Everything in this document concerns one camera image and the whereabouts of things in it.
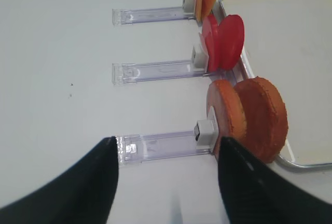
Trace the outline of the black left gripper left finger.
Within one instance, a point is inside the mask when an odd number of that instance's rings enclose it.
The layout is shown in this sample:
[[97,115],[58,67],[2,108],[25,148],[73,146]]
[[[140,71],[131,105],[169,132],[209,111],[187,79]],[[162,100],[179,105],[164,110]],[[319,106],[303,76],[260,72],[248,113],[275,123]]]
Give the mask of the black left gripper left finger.
[[1,223],[107,223],[119,178],[117,140],[102,139],[53,181],[1,208]]

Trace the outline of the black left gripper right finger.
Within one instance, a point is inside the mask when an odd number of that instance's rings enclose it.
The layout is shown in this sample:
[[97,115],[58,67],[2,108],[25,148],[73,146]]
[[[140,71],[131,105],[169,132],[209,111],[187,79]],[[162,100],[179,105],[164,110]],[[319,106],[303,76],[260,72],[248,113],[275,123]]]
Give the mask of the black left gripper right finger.
[[267,167],[236,139],[222,137],[218,184],[230,223],[331,223],[331,204]]

